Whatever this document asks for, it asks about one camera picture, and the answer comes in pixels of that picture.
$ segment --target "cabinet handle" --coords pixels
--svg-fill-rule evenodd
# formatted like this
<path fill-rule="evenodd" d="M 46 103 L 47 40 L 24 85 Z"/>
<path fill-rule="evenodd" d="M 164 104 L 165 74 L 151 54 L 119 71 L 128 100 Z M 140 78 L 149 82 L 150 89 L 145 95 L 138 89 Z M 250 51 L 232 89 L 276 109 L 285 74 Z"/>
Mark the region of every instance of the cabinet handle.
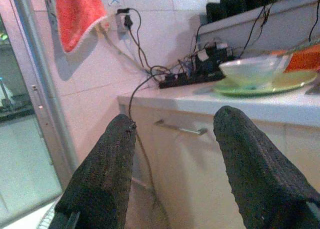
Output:
<path fill-rule="evenodd" d="M 199 130 L 190 130 L 190 129 L 185 129 L 185 128 L 178 127 L 176 125 L 168 125 L 168 124 L 165 124 L 165 121 L 162 120 L 162 119 L 156 121 L 154 123 L 154 125 L 162 127 L 162 128 L 169 128 L 169 129 L 176 130 L 176 131 L 179 131 L 179 132 L 194 134 L 194 135 L 197 135 L 197 136 L 201 136 L 201 135 L 205 134 L 208 131 L 208 129 L 206 129 L 206 128 L 201 128 Z"/>

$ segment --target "cabinet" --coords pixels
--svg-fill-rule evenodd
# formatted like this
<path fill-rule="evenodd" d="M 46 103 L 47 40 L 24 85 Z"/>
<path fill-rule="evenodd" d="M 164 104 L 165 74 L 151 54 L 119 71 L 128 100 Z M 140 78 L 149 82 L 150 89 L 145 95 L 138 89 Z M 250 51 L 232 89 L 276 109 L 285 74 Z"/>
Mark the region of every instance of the cabinet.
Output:
<path fill-rule="evenodd" d="M 171 228 L 244 229 L 213 133 L 213 115 L 138 106 L 132 108 L 132 115 Z M 206 128 L 207 133 L 199 136 L 154 125 L 159 120 L 189 130 Z M 320 191 L 320 128 L 254 123 Z M 140 167 L 142 179 L 147 178 L 145 169 Z"/>

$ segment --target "plate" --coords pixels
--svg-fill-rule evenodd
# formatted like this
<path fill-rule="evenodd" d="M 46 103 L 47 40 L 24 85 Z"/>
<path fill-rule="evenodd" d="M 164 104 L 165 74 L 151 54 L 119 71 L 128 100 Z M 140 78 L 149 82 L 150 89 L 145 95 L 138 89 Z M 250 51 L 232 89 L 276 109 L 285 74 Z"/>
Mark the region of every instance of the plate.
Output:
<path fill-rule="evenodd" d="M 317 75 L 317 72 L 314 70 L 282 73 L 274 79 L 271 85 L 263 88 L 241 87 L 226 77 L 216 82 L 213 89 L 218 93 L 234 96 L 273 94 L 302 88 L 304 85 L 313 82 L 317 78 Z"/>

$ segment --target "towel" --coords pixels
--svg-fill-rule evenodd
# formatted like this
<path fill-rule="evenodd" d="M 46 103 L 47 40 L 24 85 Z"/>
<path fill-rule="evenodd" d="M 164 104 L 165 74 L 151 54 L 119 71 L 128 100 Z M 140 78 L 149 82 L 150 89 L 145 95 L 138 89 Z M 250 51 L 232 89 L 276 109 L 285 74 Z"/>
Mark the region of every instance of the towel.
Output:
<path fill-rule="evenodd" d="M 109 26 L 101 0 L 56 0 L 58 31 L 64 52 L 77 49 L 98 23 Z"/>

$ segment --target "bowl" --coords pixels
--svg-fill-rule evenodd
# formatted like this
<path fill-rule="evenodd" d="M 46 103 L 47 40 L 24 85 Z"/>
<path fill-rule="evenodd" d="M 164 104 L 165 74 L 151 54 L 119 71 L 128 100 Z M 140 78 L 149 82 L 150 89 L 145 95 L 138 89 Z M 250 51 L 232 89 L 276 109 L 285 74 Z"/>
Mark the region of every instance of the bowl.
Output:
<path fill-rule="evenodd" d="M 223 74 L 240 87 L 265 88 L 283 73 L 292 55 L 266 55 L 228 61 L 219 65 Z"/>

